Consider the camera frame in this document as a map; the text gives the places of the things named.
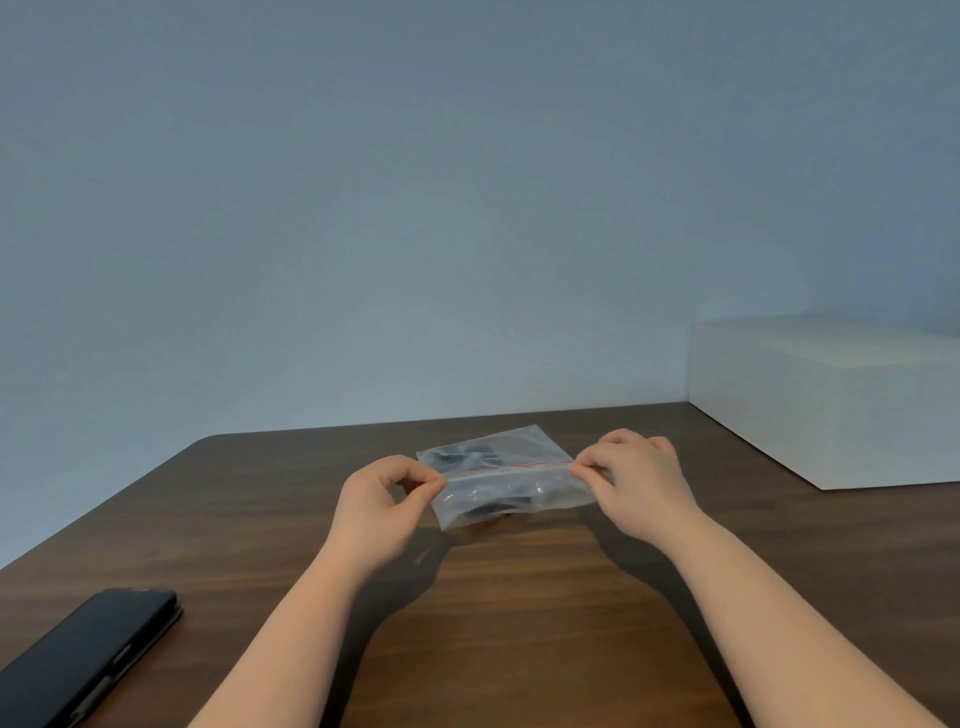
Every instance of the ziplock bag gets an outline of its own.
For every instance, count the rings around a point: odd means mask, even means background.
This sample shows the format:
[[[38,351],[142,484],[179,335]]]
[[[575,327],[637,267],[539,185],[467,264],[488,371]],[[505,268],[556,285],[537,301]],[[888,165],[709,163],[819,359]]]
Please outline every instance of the ziplock bag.
[[[501,513],[574,508],[595,498],[569,473],[573,459],[536,425],[417,453],[446,475],[433,499],[440,528],[469,525]]]

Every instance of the hand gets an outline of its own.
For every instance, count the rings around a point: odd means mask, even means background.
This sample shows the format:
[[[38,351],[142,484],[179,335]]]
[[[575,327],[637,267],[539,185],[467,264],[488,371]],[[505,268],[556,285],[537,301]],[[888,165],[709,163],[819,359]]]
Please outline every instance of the hand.
[[[394,483],[407,494],[400,503],[387,491]],[[442,475],[403,455],[370,463],[344,483],[324,551],[366,580],[400,555],[444,485]]]
[[[581,452],[570,472],[583,480],[601,510],[628,536],[660,546],[684,519],[702,515],[665,437],[629,429],[604,435]],[[613,475],[611,483],[602,471]]]

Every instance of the wood grain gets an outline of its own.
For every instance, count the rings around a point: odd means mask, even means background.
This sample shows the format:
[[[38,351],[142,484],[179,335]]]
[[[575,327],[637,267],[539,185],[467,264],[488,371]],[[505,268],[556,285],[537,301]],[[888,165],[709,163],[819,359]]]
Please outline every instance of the wood grain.
[[[185,725],[347,475],[532,423],[571,453],[620,426],[671,438],[705,510],[960,728],[960,487],[820,492],[685,403],[207,438],[0,570],[0,665],[100,589],[168,586],[183,619],[89,725]],[[431,518],[361,593],[324,725],[749,722],[683,581],[595,506],[458,534]]]

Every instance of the smartphone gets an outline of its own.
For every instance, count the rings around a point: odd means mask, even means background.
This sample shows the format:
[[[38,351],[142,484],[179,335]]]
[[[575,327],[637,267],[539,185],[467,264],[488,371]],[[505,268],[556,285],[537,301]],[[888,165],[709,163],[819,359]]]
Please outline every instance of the smartphone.
[[[0,671],[4,728],[70,728],[182,613],[169,589],[107,589]]]

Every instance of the light blue wall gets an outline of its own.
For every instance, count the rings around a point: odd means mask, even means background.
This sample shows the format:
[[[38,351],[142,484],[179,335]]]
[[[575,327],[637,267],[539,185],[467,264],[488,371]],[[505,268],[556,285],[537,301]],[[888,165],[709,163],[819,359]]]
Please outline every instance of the light blue wall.
[[[4,3],[0,564],[210,433],[682,400],[698,317],[960,332],[956,4],[756,5]]]

